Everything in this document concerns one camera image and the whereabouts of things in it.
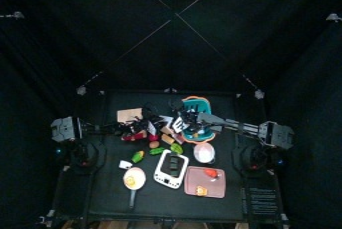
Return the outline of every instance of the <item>white cup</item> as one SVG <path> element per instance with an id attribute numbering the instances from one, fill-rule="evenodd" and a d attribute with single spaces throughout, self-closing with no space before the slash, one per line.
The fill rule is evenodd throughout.
<path id="1" fill-rule="evenodd" d="M 215 149 L 210 143 L 196 144 L 194 148 L 194 156 L 200 163 L 215 162 Z"/>

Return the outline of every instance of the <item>teal object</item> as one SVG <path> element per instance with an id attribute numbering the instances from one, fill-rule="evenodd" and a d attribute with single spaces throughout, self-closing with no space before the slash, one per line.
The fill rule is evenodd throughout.
<path id="1" fill-rule="evenodd" d="M 186 111 L 194 110 L 199 113 L 207 113 L 211 114 L 211 107 L 210 102 L 206 98 L 194 97 L 194 98 L 186 98 L 183 99 L 183 104 Z M 204 129 L 204 132 L 202 134 L 198 134 L 198 136 L 194 136 L 194 132 L 190 132 L 187 129 L 182 131 L 182 136 L 184 137 L 186 142 L 203 142 L 210 141 L 215 137 L 215 133 L 210 130 L 210 128 Z"/>

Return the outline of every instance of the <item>green toy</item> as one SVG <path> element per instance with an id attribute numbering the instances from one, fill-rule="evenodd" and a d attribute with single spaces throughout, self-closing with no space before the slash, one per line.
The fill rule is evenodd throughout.
<path id="1" fill-rule="evenodd" d="M 171 145 L 171 151 L 178 153 L 178 154 L 182 154 L 183 153 L 183 148 L 182 148 L 182 146 L 179 144 L 174 143 Z"/>
<path id="2" fill-rule="evenodd" d="M 151 154 L 151 155 L 158 155 L 158 154 L 160 154 L 164 150 L 166 150 L 164 147 L 154 148 L 154 149 L 150 150 L 150 154 Z"/>
<path id="3" fill-rule="evenodd" d="M 142 161 L 144 158 L 144 151 L 139 151 L 134 154 L 134 157 L 132 157 L 132 162 L 134 163 L 138 163 L 139 161 Z"/>

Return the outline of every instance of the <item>pink tray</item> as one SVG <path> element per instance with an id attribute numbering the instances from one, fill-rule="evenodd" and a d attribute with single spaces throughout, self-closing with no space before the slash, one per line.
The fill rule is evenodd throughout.
<path id="1" fill-rule="evenodd" d="M 218 171 L 219 178 L 214 179 L 204 173 L 203 167 L 187 167 L 186 179 L 184 179 L 184 191 L 186 194 L 196 195 L 196 187 L 208 189 L 208 194 L 204 197 L 223 198 L 226 193 L 226 174 L 222 169 Z"/>

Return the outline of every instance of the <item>black fabric wall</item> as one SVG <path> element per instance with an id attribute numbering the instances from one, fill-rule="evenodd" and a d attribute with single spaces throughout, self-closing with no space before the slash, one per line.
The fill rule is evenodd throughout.
<path id="1" fill-rule="evenodd" d="M 270 91 L 270 119 L 295 129 L 281 179 L 298 228 L 342 228 L 341 41 L 333 23 Z"/>
<path id="2" fill-rule="evenodd" d="M 341 228 L 341 0 L 0 0 L 0 220 L 31 228 L 51 208 L 49 123 L 98 72 L 106 88 L 266 91 L 295 130 L 282 172 L 298 228 Z"/>
<path id="3" fill-rule="evenodd" d="M 59 172 L 49 124 L 72 114 L 75 88 L 13 21 L 1 24 L 0 72 L 1 228 L 35 228 L 52 207 Z"/>

